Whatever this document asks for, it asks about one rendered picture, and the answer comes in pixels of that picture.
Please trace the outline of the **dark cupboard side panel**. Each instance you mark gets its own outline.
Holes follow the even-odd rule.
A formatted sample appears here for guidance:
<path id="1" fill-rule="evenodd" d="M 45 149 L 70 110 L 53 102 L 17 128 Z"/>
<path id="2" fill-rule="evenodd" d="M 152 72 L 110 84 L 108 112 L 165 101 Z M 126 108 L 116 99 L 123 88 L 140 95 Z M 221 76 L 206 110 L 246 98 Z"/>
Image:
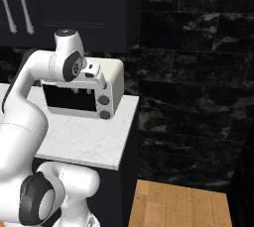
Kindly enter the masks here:
<path id="1" fill-rule="evenodd" d="M 232 227 L 254 227 L 254 129 L 248 134 L 227 199 Z"/>

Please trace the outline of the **dark base cupboard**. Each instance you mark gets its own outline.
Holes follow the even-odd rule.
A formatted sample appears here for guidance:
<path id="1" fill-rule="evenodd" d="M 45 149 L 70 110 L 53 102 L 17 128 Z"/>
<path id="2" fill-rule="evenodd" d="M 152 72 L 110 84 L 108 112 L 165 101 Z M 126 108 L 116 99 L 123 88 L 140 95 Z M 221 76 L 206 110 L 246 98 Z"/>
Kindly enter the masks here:
<path id="1" fill-rule="evenodd" d="M 46 161 L 96 170 L 100 186 L 88 199 L 101 227 L 128 227 L 137 182 L 137 96 L 125 95 L 110 120 L 48 115 L 50 128 L 33 168 Z"/>

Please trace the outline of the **white toaster oven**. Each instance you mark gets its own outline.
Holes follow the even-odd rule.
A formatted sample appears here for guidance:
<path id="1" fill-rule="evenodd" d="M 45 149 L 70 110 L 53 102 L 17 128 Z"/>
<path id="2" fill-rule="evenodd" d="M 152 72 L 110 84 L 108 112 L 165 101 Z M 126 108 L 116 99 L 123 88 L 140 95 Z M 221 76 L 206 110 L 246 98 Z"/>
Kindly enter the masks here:
<path id="1" fill-rule="evenodd" d="M 88 57 L 87 66 L 71 82 L 42 80 L 48 109 L 51 113 L 67 116 L 111 119 L 124 94 L 124 64 L 120 59 Z M 102 90 L 87 88 L 83 76 L 86 72 L 102 72 L 106 85 Z"/>

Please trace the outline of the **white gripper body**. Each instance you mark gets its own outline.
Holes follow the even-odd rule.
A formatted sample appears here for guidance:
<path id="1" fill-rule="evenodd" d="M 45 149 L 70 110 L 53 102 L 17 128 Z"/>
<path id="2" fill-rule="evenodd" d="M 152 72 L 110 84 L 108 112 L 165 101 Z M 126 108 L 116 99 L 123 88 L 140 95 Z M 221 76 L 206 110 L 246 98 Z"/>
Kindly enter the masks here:
<path id="1" fill-rule="evenodd" d="M 98 74 L 86 72 L 83 76 L 83 79 L 87 88 L 98 90 L 102 90 L 105 88 L 106 80 L 101 71 Z"/>

